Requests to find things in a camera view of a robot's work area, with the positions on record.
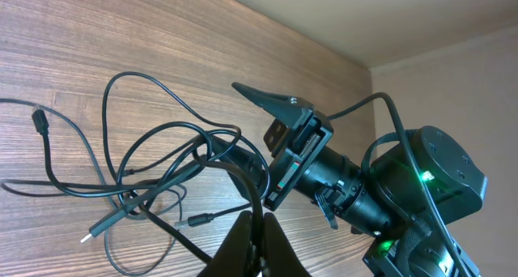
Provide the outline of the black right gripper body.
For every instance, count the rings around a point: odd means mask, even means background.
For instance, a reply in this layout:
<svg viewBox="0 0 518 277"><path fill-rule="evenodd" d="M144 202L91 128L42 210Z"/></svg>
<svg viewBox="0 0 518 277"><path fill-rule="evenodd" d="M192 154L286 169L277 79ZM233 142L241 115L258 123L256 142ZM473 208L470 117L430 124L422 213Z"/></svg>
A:
<svg viewBox="0 0 518 277"><path fill-rule="evenodd" d="M362 193L359 166L327 146L333 136L328 118L317 111L295 126L276 119L264 140L272 153L270 188L264 205L271 211L292 191L324 212L344 212Z"/></svg>

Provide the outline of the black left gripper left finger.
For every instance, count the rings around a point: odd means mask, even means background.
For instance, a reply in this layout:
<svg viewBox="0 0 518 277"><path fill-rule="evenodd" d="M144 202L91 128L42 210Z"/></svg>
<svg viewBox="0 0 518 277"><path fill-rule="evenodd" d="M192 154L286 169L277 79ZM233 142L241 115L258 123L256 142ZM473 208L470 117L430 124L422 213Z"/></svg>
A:
<svg viewBox="0 0 518 277"><path fill-rule="evenodd" d="M198 277L253 276L252 254L252 212L242 211Z"/></svg>

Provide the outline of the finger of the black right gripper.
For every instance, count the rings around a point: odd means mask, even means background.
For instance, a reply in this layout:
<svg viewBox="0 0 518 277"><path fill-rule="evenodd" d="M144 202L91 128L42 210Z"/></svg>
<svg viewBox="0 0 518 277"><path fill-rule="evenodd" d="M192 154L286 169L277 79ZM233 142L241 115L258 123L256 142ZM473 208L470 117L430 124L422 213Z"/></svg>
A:
<svg viewBox="0 0 518 277"><path fill-rule="evenodd" d="M221 139L219 137L211 137L213 140L212 148L215 154L219 154L222 151L227 149L227 146L230 145L230 142ZM263 194L265 193L267 186L266 179L266 171L264 170L264 166L262 165L261 158L248 150L245 150L242 147L234 146L229 152L219 157L219 161L233 164L236 167L242 169L247 172L248 175L252 178L254 185L257 188L257 192L261 198L263 198ZM230 172L227 172L230 176L234 186L237 188L242 198L249 200L245 185L240 182L238 177L233 175Z"/></svg>
<svg viewBox="0 0 518 277"><path fill-rule="evenodd" d="M297 129L303 125L313 113L314 106L300 97L263 92L237 82L232 83L231 86L291 129Z"/></svg>

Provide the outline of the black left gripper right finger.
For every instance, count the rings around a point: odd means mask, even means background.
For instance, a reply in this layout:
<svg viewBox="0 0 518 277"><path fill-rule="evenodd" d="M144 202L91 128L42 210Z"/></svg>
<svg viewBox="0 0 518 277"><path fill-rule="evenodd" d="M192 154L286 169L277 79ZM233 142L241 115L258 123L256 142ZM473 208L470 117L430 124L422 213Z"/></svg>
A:
<svg viewBox="0 0 518 277"><path fill-rule="evenodd" d="M265 213L261 243L262 275L265 277L311 277L297 258L273 213Z"/></svg>

